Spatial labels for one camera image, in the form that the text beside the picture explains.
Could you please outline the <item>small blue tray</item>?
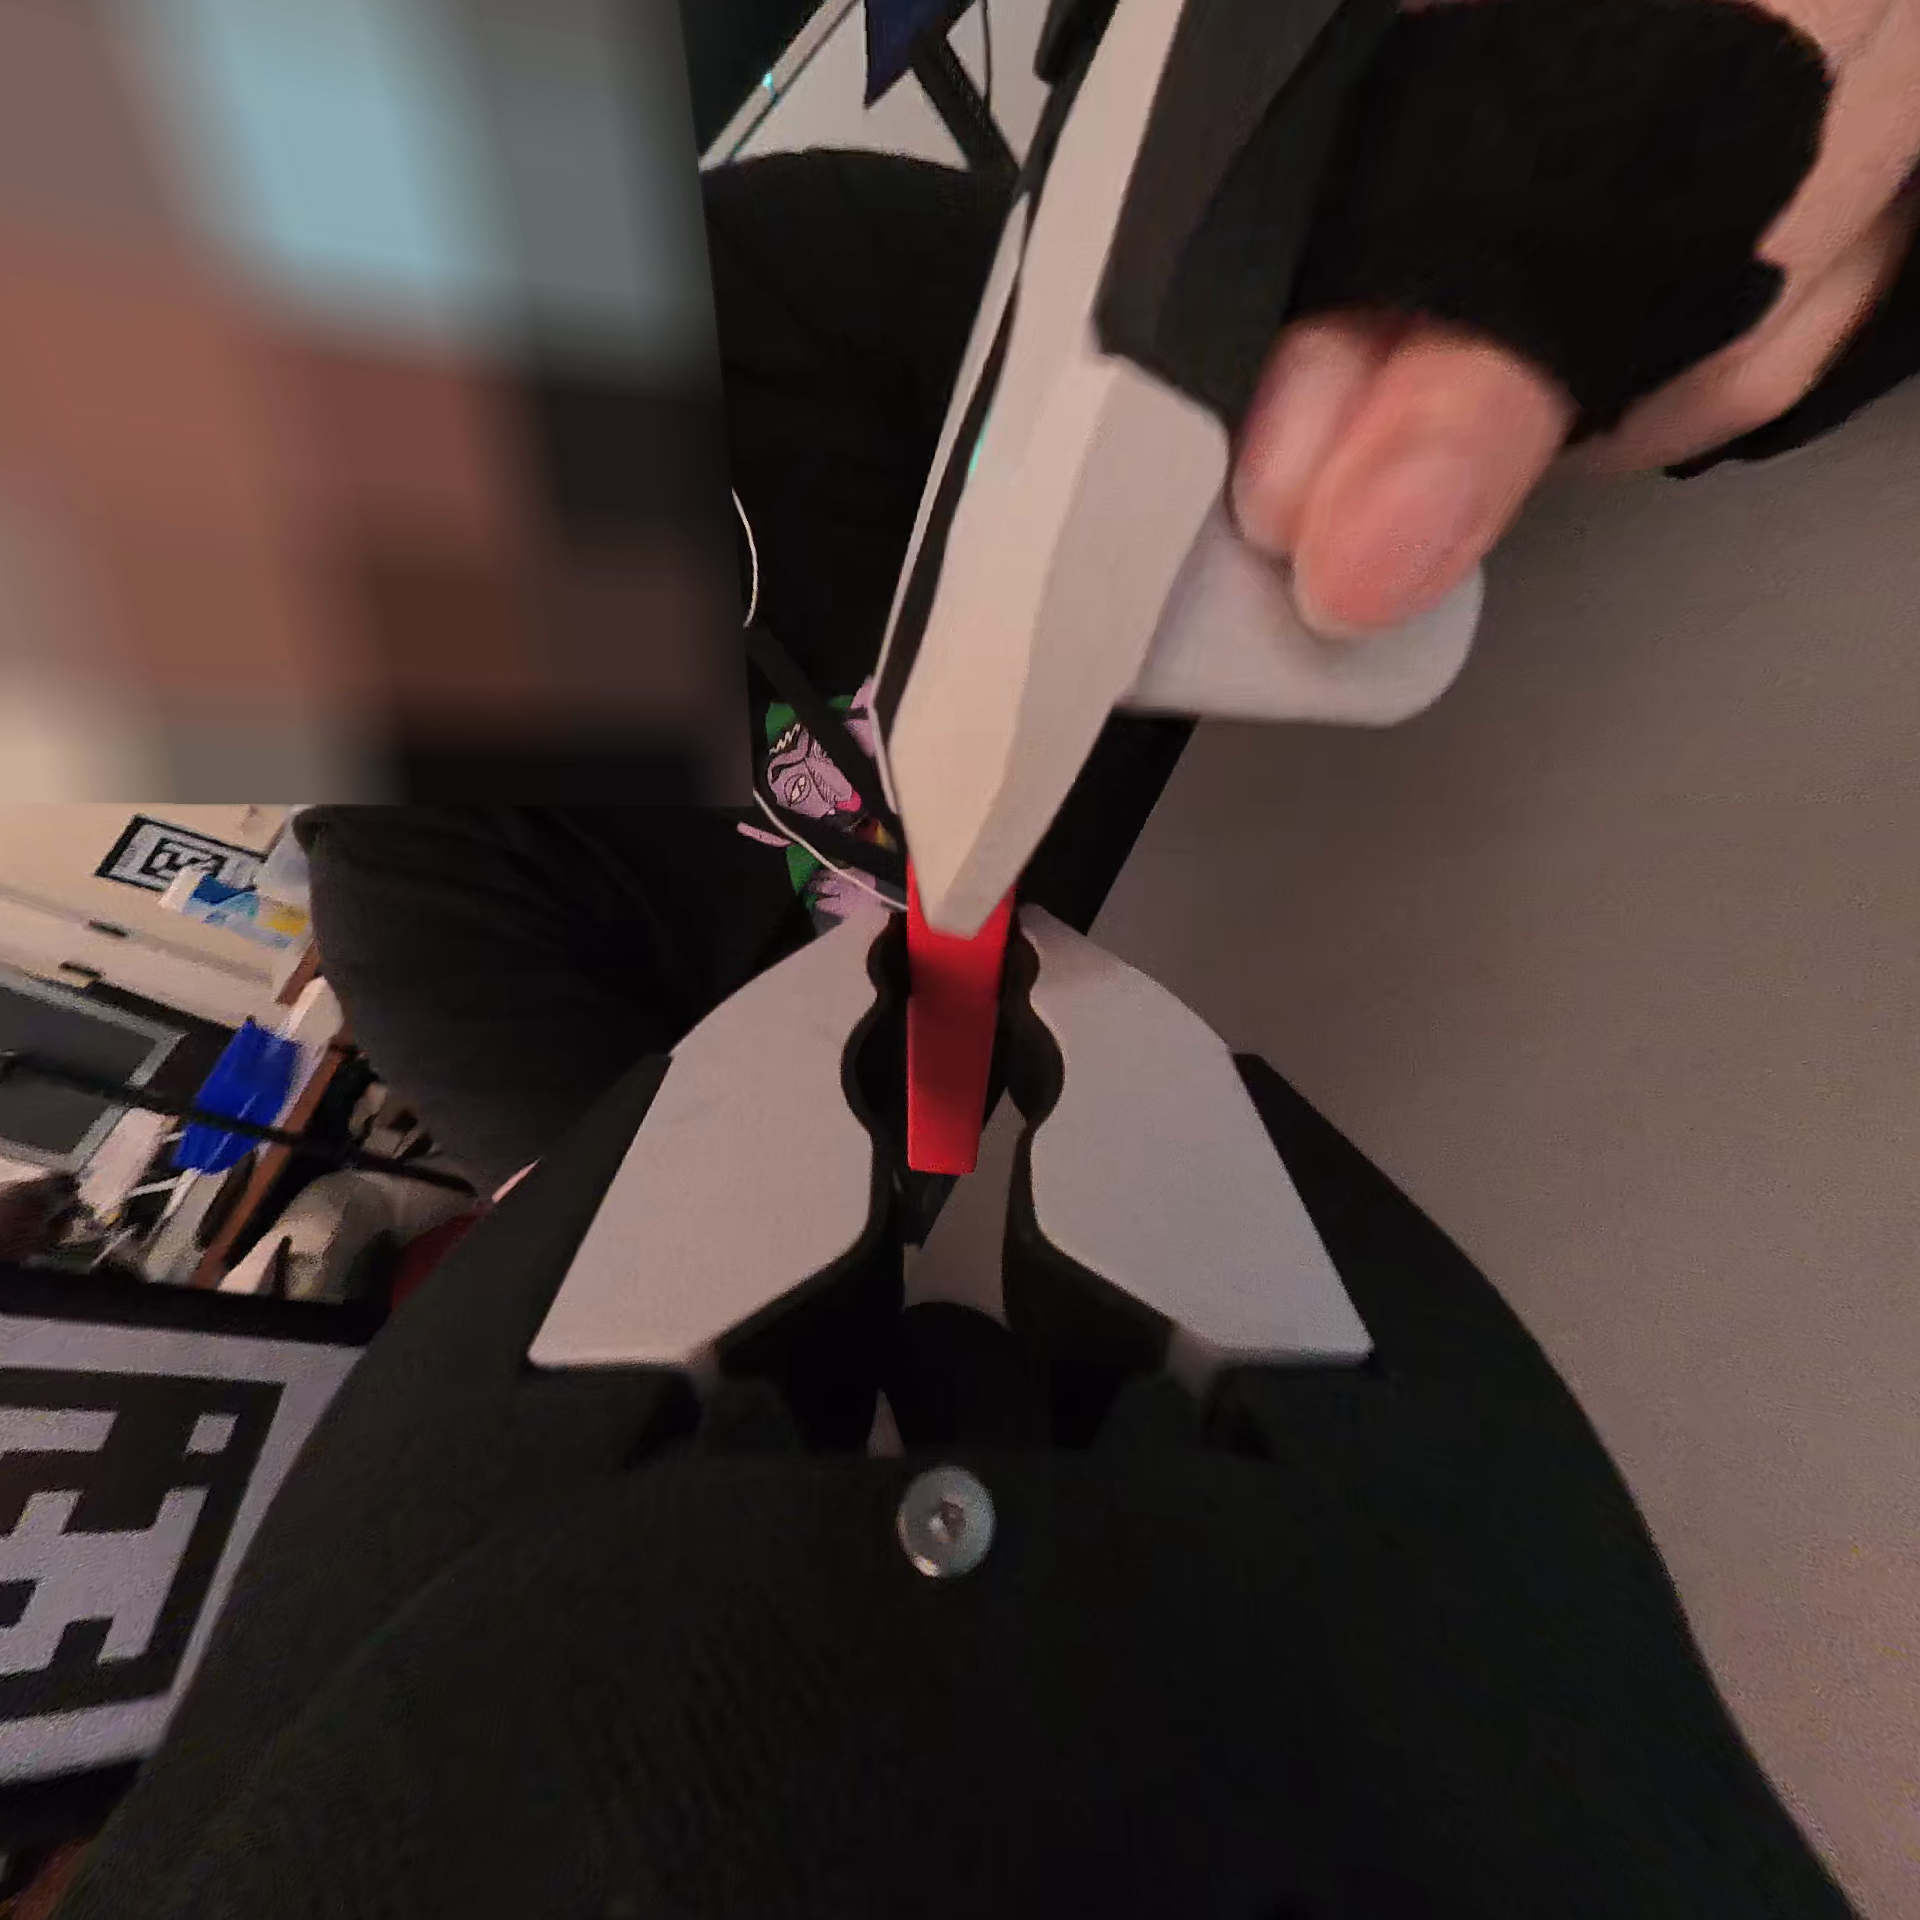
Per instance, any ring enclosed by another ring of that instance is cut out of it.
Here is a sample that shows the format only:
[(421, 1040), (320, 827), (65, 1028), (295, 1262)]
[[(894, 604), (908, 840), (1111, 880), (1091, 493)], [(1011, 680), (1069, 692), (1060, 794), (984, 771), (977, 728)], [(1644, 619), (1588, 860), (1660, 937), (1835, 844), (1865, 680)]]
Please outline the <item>small blue tray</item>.
[[(278, 1028), (241, 1021), (207, 1080), (189, 1097), (195, 1113), (211, 1113), (246, 1125), (278, 1125), (296, 1096), (309, 1048)], [(236, 1133), (211, 1121), (188, 1121), (171, 1147), (171, 1169), (195, 1174), (222, 1174), (244, 1162), (263, 1137)]]

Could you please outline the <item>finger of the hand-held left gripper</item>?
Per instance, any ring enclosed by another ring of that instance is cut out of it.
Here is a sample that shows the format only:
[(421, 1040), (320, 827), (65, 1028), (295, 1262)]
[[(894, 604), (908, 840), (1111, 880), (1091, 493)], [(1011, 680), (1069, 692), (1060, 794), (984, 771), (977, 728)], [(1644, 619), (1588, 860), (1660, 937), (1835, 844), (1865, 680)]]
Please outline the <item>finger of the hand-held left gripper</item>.
[(873, 710), (875, 680), (863, 680), (852, 692), (852, 742), (857, 747), (855, 840), (871, 858), (871, 868), (881, 873), (910, 870), (904, 827), (897, 818), (884, 776), (877, 718)]
[(924, 920), (975, 933), (1133, 688), (1227, 430), (1096, 341), (1185, 4), (1118, 4), (1011, 206), (879, 657), (887, 798)]

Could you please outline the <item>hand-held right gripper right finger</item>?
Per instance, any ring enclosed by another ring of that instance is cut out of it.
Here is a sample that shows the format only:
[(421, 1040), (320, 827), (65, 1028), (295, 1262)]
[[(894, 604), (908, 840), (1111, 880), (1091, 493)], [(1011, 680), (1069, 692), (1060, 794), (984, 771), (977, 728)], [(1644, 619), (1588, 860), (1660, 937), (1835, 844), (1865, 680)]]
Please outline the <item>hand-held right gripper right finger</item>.
[(1025, 1126), (1039, 1253), (1145, 1309), (1160, 1366), (1360, 1365), (1374, 1342), (1227, 1043), (1041, 910), (1025, 1005), (1060, 1088)]

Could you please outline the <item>person's left hand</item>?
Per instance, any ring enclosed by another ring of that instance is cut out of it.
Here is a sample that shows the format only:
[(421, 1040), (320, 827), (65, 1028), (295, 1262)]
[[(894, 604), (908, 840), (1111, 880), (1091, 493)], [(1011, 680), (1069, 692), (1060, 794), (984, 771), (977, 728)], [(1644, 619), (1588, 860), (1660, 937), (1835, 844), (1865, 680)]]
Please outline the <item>person's left hand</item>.
[(1884, 302), (1915, 237), (1917, 4), (1771, 4), (1830, 66), (1814, 163), (1759, 254), (1759, 324), (1572, 443), (1536, 368), (1438, 324), (1292, 324), (1237, 458), (1238, 528), (1284, 560), (1307, 621), (1376, 633), (1443, 602), (1569, 456), (1588, 473), (1691, 465), (1783, 420)]

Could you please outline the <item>red item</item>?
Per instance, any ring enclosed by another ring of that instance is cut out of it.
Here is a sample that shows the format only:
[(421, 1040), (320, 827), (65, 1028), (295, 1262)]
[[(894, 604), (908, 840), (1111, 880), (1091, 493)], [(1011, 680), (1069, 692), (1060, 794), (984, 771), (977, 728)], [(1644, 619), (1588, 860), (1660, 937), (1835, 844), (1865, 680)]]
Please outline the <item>red item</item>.
[(904, 1164), (917, 1172), (975, 1171), (1013, 923), (1008, 896), (973, 936), (936, 931), (917, 868), (904, 868)]

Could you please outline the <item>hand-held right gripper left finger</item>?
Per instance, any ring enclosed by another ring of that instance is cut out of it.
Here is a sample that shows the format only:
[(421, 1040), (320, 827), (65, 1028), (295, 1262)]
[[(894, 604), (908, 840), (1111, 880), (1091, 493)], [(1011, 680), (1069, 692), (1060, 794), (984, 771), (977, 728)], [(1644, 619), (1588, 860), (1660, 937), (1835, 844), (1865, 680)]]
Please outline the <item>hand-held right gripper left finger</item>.
[(846, 920), (676, 1044), (534, 1332), (542, 1370), (685, 1370), (831, 1262), (873, 1211), (844, 1061), (888, 920)]

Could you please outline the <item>person's black hoodie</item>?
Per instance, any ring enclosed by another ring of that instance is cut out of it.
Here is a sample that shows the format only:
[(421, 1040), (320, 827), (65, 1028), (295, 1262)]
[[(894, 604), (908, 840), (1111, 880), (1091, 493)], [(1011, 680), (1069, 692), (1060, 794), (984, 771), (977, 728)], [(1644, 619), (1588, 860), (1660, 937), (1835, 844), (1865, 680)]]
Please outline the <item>person's black hoodie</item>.
[[(703, 178), (731, 486), (759, 627), (846, 716), (873, 676), (1003, 197), (814, 150)], [(481, 1189), (815, 936), (731, 811), (295, 817), (320, 971), (372, 1073)]]

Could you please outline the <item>cartoon print shirt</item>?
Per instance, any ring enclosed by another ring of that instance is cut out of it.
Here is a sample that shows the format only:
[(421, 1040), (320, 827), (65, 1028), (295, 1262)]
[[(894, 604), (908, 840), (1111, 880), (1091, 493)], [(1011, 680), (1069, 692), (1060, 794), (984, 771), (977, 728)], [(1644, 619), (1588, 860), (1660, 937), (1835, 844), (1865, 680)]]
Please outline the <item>cartoon print shirt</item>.
[(815, 933), (904, 899), (904, 852), (877, 782), (852, 776), (800, 710), (764, 706), (757, 801), (736, 837), (774, 852)]

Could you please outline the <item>black framed marker tag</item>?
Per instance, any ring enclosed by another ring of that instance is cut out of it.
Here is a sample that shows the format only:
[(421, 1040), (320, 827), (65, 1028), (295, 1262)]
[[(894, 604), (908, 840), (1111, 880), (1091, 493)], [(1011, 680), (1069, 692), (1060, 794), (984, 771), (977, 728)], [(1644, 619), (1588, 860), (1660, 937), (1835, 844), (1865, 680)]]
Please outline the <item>black framed marker tag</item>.
[(3, 1781), (161, 1742), (376, 1309), (5, 1269)]

